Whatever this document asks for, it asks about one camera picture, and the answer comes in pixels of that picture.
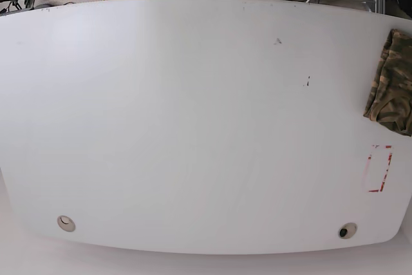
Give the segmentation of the camouflage T-shirt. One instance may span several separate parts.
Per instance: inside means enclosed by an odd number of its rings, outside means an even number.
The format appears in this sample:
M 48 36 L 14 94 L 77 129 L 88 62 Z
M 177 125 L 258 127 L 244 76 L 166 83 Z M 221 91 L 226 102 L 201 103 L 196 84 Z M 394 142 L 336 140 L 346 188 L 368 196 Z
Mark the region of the camouflage T-shirt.
M 411 136 L 411 36 L 392 29 L 383 45 L 363 116 Z

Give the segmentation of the red tape rectangle marking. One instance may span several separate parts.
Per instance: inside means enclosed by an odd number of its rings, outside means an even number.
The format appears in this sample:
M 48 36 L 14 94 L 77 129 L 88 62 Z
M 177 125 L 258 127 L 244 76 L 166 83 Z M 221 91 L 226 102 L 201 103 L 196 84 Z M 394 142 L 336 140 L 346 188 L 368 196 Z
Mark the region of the red tape rectangle marking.
M 374 145 L 367 160 L 365 188 L 369 193 L 383 191 L 393 155 L 393 146 Z

